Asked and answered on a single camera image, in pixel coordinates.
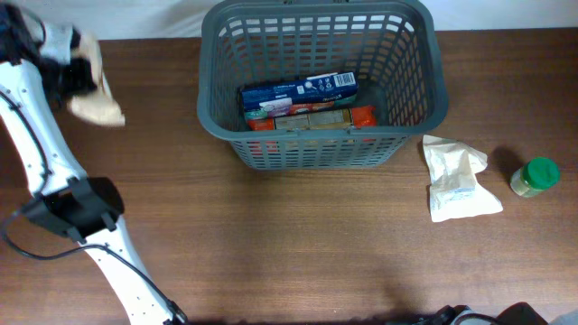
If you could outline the green lid jar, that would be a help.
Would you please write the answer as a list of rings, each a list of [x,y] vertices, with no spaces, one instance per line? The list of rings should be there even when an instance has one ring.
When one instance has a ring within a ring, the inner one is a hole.
[[[509,185],[518,196],[531,198],[551,189],[559,181],[558,165],[549,158],[536,157],[514,172]]]

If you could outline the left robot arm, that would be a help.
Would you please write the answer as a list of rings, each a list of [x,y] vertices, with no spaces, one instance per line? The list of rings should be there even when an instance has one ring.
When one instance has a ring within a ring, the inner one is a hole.
[[[31,200],[1,224],[1,238],[19,216],[77,243],[106,277],[133,324],[185,324],[186,314],[153,282],[132,245],[121,196],[106,177],[81,167],[52,113],[67,107],[93,125],[120,127],[98,41],[71,24],[44,22],[27,9],[1,4],[1,119],[21,157]]]

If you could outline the blue cardboard box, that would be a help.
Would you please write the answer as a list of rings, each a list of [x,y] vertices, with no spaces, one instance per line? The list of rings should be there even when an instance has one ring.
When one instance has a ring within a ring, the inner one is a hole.
[[[353,72],[329,73],[240,91],[247,121],[296,116],[352,103],[359,83]]]

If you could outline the beige paper pouch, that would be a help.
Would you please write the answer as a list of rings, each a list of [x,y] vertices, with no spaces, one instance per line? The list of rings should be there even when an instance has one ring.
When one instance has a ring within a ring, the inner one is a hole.
[[[68,110],[80,120],[93,125],[122,127],[126,118],[120,105],[112,97],[103,70],[103,60],[96,36],[90,32],[80,35],[79,47],[71,51],[73,59],[86,59],[90,63],[91,78],[97,89],[87,95],[73,96],[68,102]]]
[[[488,167],[488,156],[465,143],[423,136],[430,174],[429,210],[433,222],[500,213],[499,199],[483,188],[476,175]]]

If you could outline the orange pasta packet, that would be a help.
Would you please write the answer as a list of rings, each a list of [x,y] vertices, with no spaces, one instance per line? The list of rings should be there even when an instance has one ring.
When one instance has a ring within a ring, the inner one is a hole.
[[[334,109],[296,116],[281,116],[247,122],[253,131],[327,130],[378,125],[373,106]]]

